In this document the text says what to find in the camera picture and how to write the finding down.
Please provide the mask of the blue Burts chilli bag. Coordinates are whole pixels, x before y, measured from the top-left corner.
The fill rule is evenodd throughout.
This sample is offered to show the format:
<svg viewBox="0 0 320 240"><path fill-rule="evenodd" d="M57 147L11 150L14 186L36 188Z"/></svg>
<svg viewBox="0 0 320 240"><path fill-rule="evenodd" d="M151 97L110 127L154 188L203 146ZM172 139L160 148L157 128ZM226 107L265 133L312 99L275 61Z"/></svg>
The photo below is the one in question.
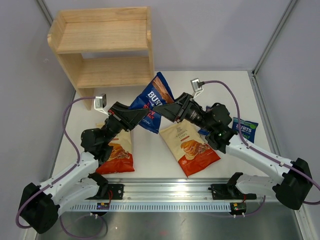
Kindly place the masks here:
<svg viewBox="0 0 320 240"><path fill-rule="evenodd" d="M171 104L174 102L174 96L165 77L161 72L157 72L147 87L134 99L129 109L149 109L139 125L155 134L159 133L161 125L161 115L153 111L156 106Z"/></svg>

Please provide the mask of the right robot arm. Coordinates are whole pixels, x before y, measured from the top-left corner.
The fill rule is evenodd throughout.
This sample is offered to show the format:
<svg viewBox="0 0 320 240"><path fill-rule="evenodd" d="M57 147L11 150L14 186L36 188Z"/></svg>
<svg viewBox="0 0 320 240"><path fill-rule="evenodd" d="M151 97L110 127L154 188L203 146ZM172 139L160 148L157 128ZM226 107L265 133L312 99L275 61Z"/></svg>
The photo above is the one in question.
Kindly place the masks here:
<svg viewBox="0 0 320 240"><path fill-rule="evenodd" d="M235 173L226 189L230 197L266 195L292 210L301 208L313 186L308 163L301 158L283 158L244 139L229 127L232 118L225 105L215 103L204 111L190 94L183 93L175 102L155 106L153 110L171 122L186 120L207 130L205 139L213 150L237 157L266 174L262 177Z"/></svg>

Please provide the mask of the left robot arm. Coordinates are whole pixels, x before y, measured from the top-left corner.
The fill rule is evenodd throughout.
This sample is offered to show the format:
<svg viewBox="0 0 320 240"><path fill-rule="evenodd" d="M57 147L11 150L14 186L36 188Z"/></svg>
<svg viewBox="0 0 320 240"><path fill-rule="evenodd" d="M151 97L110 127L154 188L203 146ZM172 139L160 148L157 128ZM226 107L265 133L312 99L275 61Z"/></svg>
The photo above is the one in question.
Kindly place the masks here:
<svg viewBox="0 0 320 240"><path fill-rule="evenodd" d="M43 234L78 202L111 197L108 180L96 170L111 155L110 142L121 131L133 130L148 113L147 108L131 109L114 103L101 128L86 129L81 133L84 151L76 152L75 163L39 184L29 183L24 187L15 224L21 229L33 228Z"/></svg>

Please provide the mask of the left cassava chips bag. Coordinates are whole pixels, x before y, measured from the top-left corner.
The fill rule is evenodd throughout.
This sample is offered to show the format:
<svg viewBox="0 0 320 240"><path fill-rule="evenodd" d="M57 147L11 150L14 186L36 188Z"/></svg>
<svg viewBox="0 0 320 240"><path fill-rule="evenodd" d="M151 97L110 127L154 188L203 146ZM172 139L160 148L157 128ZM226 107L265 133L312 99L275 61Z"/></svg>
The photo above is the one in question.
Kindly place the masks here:
<svg viewBox="0 0 320 240"><path fill-rule="evenodd" d="M109 145L113 147L112 152L108 160L96 169L96 172L101 175L134 172L131 133L122 130Z"/></svg>

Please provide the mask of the cassava chips bag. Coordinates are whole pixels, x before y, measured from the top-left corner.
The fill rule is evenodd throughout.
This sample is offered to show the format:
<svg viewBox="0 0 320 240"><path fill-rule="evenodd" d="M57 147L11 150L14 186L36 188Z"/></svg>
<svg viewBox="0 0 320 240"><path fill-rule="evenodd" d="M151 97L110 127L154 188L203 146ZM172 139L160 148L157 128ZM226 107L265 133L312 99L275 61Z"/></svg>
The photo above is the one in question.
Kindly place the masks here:
<svg viewBox="0 0 320 240"><path fill-rule="evenodd" d="M159 134L187 177L221 159L186 120L160 130Z"/></svg>
<svg viewBox="0 0 320 240"><path fill-rule="evenodd" d="M96 172L101 175L134 172L131 133L122 130L109 145L113 147L112 152L108 160L96 169Z"/></svg>

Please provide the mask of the right cassava chips bag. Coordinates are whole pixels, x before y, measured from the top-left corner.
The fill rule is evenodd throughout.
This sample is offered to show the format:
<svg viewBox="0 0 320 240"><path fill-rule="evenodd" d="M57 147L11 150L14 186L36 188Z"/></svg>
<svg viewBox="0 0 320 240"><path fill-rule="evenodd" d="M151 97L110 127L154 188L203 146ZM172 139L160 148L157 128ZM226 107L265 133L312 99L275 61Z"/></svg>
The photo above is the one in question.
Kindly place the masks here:
<svg viewBox="0 0 320 240"><path fill-rule="evenodd" d="M221 159L186 120L160 130L159 134L187 177Z"/></svg>

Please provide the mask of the wooden two-tier shelf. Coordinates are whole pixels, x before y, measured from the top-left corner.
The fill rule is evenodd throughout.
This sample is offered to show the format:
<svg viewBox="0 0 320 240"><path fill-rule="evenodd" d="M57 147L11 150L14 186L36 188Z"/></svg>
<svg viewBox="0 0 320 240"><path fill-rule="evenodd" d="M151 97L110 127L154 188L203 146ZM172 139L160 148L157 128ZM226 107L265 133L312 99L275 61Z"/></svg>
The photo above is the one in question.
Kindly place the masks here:
<svg viewBox="0 0 320 240"><path fill-rule="evenodd" d="M61 10L47 42L80 97L146 86L155 75L149 6Z"/></svg>

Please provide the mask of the Burts sea salt vinegar bag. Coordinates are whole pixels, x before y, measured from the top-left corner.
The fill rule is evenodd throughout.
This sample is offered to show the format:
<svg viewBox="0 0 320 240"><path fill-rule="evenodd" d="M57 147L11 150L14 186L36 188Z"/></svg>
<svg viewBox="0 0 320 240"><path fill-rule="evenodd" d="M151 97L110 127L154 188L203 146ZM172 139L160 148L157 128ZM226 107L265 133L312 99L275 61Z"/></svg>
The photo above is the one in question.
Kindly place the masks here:
<svg viewBox="0 0 320 240"><path fill-rule="evenodd" d="M259 124L257 122L242 119L239 121L237 117L233 117L232 129L236 132L239 131L239 123L242 136L251 143L255 143L256 130Z"/></svg>

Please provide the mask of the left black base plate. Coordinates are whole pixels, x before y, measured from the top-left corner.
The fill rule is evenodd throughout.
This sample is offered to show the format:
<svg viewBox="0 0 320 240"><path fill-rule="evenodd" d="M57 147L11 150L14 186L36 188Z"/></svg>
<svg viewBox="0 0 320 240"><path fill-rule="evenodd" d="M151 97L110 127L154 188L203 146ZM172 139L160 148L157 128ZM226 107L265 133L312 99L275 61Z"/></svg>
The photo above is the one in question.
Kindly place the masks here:
<svg viewBox="0 0 320 240"><path fill-rule="evenodd" d="M102 186L94 196L98 200L122 200L124 195L124 185L112 183Z"/></svg>

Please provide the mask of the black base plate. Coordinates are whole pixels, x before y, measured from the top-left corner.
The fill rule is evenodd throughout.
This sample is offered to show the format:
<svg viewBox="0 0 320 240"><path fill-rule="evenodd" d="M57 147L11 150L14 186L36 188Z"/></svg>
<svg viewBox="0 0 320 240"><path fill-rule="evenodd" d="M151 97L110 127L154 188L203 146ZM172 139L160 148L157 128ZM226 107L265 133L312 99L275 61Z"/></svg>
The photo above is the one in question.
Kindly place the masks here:
<svg viewBox="0 0 320 240"><path fill-rule="evenodd" d="M122 200L124 195L124 185L112 183L102 186L94 196L98 200Z"/></svg>
<svg viewBox="0 0 320 240"><path fill-rule="evenodd" d="M254 193L241 193L235 186L226 183L211 184L208 190L211 192L214 200L256 200L257 195Z"/></svg>

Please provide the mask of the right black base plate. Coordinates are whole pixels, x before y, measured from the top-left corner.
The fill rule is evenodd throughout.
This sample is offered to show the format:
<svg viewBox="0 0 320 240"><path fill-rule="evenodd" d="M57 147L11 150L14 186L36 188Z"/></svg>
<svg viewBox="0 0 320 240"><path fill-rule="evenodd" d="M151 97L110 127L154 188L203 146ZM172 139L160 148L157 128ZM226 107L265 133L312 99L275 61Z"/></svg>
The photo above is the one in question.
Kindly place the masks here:
<svg viewBox="0 0 320 240"><path fill-rule="evenodd" d="M211 192L214 200L256 200L257 195L254 193L241 193L235 186L226 183L211 184L208 190Z"/></svg>

